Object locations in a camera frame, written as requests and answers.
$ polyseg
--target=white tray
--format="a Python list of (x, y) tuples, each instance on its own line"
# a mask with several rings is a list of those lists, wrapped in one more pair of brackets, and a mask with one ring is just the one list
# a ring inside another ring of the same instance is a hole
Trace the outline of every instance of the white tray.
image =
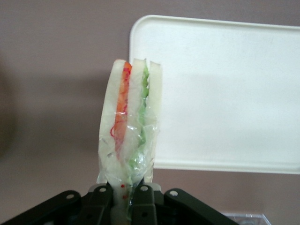
[(133, 58), (163, 66), (155, 168), (300, 173), (300, 28), (149, 15)]

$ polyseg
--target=sandwich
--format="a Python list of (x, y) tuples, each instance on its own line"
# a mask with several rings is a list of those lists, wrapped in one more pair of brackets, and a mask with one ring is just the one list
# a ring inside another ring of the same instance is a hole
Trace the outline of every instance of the sandwich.
[(114, 62), (100, 122), (97, 181), (108, 181), (114, 189), (118, 220), (126, 214), (134, 188), (142, 179), (151, 182), (161, 95), (159, 64), (150, 62), (148, 68), (146, 60)]

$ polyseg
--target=gray wall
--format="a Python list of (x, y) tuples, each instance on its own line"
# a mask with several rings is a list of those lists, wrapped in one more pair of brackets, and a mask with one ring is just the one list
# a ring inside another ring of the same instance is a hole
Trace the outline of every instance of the gray wall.
[[(0, 223), (98, 175), (98, 128), (117, 58), (149, 14), (300, 26), (297, 0), (0, 1)], [(224, 212), (300, 221), (298, 175), (155, 170)]]

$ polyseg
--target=tomato slice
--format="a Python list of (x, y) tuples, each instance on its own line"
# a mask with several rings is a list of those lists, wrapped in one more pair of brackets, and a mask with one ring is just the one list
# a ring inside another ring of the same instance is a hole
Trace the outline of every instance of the tomato slice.
[(124, 141), (127, 127), (127, 105), (131, 67), (132, 66), (128, 62), (124, 63), (117, 102), (116, 117), (114, 126), (111, 129), (111, 136), (115, 141), (115, 151), (117, 153), (117, 159), (120, 158), (120, 150)]

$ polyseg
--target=screw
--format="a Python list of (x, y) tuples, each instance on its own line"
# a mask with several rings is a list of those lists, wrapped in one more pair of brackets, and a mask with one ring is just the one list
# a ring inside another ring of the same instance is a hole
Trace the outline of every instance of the screw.
[(141, 186), (141, 191), (147, 191), (148, 187), (147, 186)]
[(105, 192), (105, 191), (106, 191), (106, 188), (105, 188), (105, 187), (102, 187), (102, 188), (99, 189), (99, 191), (100, 191), (100, 192)]
[(67, 198), (67, 199), (72, 199), (72, 198), (74, 198), (74, 196), (75, 196), (75, 195), (73, 195), (73, 194), (69, 194), (69, 195), (66, 196), (66, 198)]
[(172, 195), (173, 197), (176, 197), (178, 195), (177, 191), (170, 191), (170, 195)]

